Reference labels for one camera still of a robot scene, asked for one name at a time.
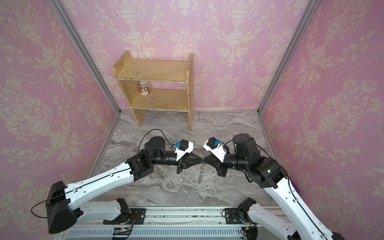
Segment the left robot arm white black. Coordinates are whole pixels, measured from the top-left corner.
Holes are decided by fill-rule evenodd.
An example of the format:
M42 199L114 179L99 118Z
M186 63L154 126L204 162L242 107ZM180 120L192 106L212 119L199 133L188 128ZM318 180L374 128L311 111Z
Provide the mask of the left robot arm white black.
M177 173L200 164L202 157L192 151L194 144L181 140L174 151L167 151L165 139L152 137L144 148L117 167L92 178L66 185L54 183L45 203L49 234L58 234L72 227L85 214L86 202L114 188L138 181L154 172L155 165L176 166Z

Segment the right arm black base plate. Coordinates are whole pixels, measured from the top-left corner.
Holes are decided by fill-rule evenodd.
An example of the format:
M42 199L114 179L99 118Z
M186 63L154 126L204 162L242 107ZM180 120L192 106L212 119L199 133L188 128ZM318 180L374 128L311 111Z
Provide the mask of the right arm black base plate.
M256 209L249 209L248 211L238 208L225 208L222 211L222 216L225 218L227 225L245 225L255 226L261 225L265 222L266 216Z

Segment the wooden two-tier shelf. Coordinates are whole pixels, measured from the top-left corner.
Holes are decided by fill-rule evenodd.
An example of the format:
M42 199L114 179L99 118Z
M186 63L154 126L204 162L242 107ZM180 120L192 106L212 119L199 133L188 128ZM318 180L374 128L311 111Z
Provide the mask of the wooden two-tier shelf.
M194 118L194 55L187 61L133 59L129 51L113 66L114 76L141 126L149 110L188 113L189 130ZM151 89L147 96L138 90L139 82L183 84L185 90Z

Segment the white jar red label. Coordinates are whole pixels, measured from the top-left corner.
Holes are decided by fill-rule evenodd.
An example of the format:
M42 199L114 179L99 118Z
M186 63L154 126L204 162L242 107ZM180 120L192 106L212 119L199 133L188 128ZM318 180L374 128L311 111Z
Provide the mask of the white jar red label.
M146 81L140 81L138 85L140 95L147 96L150 93L150 84Z

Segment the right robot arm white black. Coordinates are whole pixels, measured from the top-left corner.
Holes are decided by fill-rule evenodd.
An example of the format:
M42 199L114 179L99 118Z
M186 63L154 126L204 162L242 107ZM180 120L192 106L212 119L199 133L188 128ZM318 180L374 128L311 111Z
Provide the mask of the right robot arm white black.
M328 229L310 210L295 190L286 170L273 158L263 157L255 139L249 134L232 138L235 152L229 153L225 144L212 137L204 148L216 158L218 172L234 169L264 189L278 203L288 218L284 221L268 212L256 201L247 198L238 208L252 223L264 227L280 240L342 240L340 233Z

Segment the aluminium front rail frame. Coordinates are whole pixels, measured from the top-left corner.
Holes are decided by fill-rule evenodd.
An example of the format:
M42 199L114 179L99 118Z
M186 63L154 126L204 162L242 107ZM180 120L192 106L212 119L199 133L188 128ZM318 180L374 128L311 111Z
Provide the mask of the aluminium front rail frame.
M143 225L104 225L103 220L116 218L121 213L121 209L116 205L117 202L86 204L84 216L81 216L77 223L69 229L55 234L54 239L233 239L257 234L258 227L262 227L259 224L255 226L227 225L222 216L222 211L225 209L223 207L145 207L146 217Z

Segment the silver metal key holder plate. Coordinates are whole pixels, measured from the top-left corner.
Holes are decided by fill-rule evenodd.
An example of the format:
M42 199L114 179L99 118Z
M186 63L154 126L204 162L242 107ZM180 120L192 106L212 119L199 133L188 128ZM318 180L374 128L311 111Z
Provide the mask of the silver metal key holder plate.
M206 162L202 161L200 165L200 172L198 177L198 184L200 185L203 182L204 175L205 175L205 169L206 169Z

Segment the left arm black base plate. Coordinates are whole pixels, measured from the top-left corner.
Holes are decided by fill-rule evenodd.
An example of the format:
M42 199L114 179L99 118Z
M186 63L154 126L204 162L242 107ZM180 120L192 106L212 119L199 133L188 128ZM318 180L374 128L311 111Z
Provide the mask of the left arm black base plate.
M104 225L143 225L146 217L145 208L133 208L120 213L115 219L103 220Z

